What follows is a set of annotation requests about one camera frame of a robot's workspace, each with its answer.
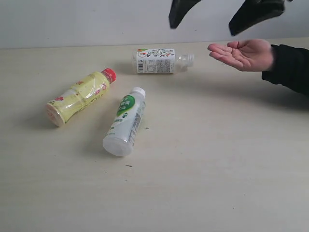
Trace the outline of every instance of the bottle bottom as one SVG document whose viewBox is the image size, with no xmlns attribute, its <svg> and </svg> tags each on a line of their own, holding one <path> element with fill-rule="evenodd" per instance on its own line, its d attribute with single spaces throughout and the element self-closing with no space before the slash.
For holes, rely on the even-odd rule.
<svg viewBox="0 0 309 232">
<path fill-rule="evenodd" d="M 133 146 L 119 138 L 106 138 L 103 139 L 103 147 L 104 149 L 115 156 L 127 156 L 132 150 Z"/>
</svg>

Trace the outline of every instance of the clear plastic bottle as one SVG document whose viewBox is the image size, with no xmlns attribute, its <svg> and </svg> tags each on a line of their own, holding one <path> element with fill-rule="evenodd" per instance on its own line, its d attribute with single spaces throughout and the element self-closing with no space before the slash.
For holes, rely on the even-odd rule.
<svg viewBox="0 0 309 232">
<path fill-rule="evenodd" d="M 135 136 L 145 109 L 146 93 L 135 87 L 124 96 L 114 122 L 103 139 L 103 147 L 115 156 L 127 156 L 133 151 Z"/>
<path fill-rule="evenodd" d="M 175 49 L 138 49 L 132 54 L 133 72 L 137 74 L 185 72 L 193 63 L 193 54 L 179 55 Z"/>
<path fill-rule="evenodd" d="M 45 109 L 48 118 L 55 125 L 63 126 L 76 113 L 102 97 L 115 80 L 116 74 L 112 69 L 89 74 L 71 86 L 60 97 L 46 104 Z"/>
</svg>

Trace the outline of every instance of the black sleeve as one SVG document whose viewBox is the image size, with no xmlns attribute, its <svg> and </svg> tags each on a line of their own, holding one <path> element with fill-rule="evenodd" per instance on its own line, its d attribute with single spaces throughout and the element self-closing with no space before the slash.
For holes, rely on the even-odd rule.
<svg viewBox="0 0 309 232">
<path fill-rule="evenodd" d="M 281 84 L 309 95 L 309 50 L 287 45 L 271 45 L 274 63 L 271 71 L 262 72 L 262 79 Z"/>
</svg>

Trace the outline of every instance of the beige tabletop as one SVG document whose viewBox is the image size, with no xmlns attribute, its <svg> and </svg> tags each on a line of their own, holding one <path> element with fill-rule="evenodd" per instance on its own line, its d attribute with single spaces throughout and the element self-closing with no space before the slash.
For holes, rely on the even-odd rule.
<svg viewBox="0 0 309 232">
<path fill-rule="evenodd" d="M 208 44 L 0 50 L 0 231 L 308 231 L 309 99 L 211 59 Z M 138 47 L 193 53 L 195 65 L 133 75 Z M 55 128 L 44 104 L 107 67 L 110 92 Z M 102 139 L 133 87 L 145 115 L 117 158 Z"/>
</svg>

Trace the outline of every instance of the palm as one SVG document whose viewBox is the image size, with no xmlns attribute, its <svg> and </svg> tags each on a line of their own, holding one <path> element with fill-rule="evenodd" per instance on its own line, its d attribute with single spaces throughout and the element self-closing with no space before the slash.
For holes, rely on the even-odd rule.
<svg viewBox="0 0 309 232">
<path fill-rule="evenodd" d="M 234 41 L 226 46 L 214 43 L 208 49 L 211 57 L 240 71 L 266 71 L 273 62 L 270 43 L 265 40 Z"/>
</svg>

